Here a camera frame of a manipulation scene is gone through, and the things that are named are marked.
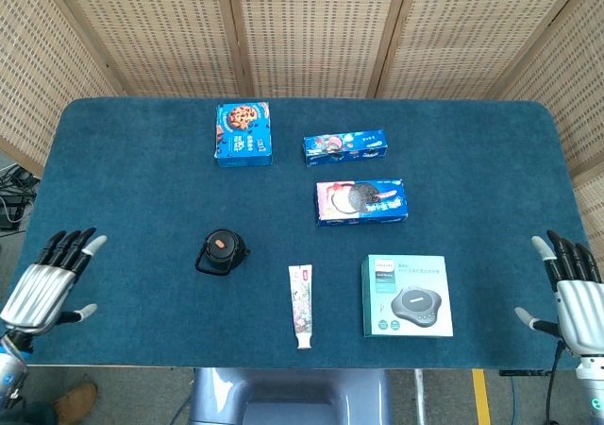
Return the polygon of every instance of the cookie box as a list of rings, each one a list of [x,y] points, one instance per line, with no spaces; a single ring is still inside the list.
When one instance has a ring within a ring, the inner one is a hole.
[[[317,182],[316,204],[320,227],[400,222],[409,214],[400,178]]]
[[[361,281],[365,336],[453,336],[444,257],[369,255]]]
[[[270,165],[271,120],[266,102],[221,104],[214,158],[221,167]]]
[[[383,158],[386,155],[383,129],[315,135],[304,138],[306,165]]]

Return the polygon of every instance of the blue cardboard box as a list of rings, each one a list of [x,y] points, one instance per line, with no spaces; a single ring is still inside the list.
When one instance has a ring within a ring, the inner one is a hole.
[[[409,215],[400,178],[317,182],[316,200],[320,227],[400,222]]]
[[[245,167],[272,163],[268,103],[221,104],[217,112],[214,158],[218,165]]]
[[[304,138],[306,165],[382,158],[388,144],[383,129]]]

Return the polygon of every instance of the white cap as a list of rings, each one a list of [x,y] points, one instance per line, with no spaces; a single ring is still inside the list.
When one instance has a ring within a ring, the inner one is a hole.
[[[295,336],[298,339],[298,349],[310,349],[310,332],[297,333]]]

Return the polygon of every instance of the toothpaste tube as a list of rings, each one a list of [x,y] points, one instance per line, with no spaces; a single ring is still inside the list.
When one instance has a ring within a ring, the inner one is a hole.
[[[312,336],[312,265],[289,266],[292,308],[294,310],[294,330],[298,339],[298,349],[310,349]]]

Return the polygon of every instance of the white box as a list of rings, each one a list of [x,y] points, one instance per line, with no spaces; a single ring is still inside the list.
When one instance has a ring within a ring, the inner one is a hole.
[[[453,336],[444,257],[369,255],[361,276],[365,336]]]

